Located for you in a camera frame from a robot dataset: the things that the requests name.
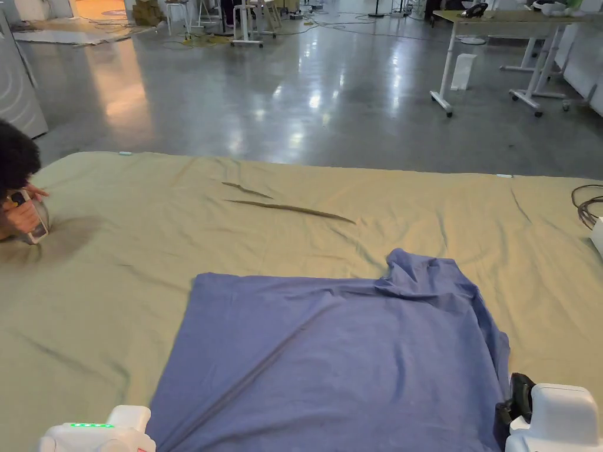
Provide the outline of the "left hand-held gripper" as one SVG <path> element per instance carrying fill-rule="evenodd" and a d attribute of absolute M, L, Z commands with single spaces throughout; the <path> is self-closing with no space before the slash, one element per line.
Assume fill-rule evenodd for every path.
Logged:
<path fill-rule="evenodd" d="M 151 410 L 145 406 L 114 407 L 105 423 L 64 423 L 40 438 L 39 451 L 156 451 L 146 433 Z"/>

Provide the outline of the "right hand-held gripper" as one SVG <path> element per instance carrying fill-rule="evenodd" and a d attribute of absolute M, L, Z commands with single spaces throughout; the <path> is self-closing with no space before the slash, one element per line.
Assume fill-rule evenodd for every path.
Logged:
<path fill-rule="evenodd" d="M 502 451 L 598 451 L 598 406 L 583 387 L 534 383 L 513 373 L 511 397 L 496 406 Z"/>

